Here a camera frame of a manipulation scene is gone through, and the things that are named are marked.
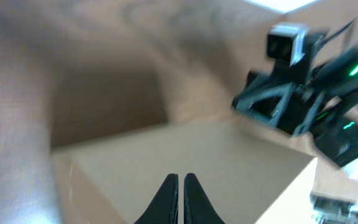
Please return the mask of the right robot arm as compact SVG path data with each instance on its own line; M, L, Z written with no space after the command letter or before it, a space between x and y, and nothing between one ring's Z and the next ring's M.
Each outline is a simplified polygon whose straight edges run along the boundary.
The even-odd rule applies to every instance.
M346 113L358 105L358 44L312 67L326 43L324 31L303 38L302 59L290 64L296 36L267 35L271 74L251 70L232 108L291 136L311 133L316 148L343 168L358 159L358 123Z

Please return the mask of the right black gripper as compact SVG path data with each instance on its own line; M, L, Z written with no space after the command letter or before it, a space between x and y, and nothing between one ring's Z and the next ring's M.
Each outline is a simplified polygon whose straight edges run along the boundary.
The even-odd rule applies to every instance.
M245 88L234 97L234 111L291 135L307 132L339 83L328 63L313 67L317 53L331 39L327 31L308 32L303 58L289 67L274 59L270 74L251 70Z

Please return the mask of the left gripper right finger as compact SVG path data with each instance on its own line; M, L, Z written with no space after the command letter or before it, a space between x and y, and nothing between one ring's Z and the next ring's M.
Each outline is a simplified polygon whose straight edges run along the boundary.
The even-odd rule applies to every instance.
M184 224L224 224L194 173L184 179Z

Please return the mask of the brown cardboard box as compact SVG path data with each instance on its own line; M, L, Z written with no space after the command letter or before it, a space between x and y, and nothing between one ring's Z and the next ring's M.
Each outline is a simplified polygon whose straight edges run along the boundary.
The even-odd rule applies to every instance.
M169 174L200 181L225 223L311 223L317 160L233 124L146 129L57 148L64 223L134 223Z

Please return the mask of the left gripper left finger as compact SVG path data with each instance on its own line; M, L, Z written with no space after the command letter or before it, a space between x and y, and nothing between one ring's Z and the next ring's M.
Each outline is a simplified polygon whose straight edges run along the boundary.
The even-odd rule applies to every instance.
M168 174L135 224L178 223L178 175Z

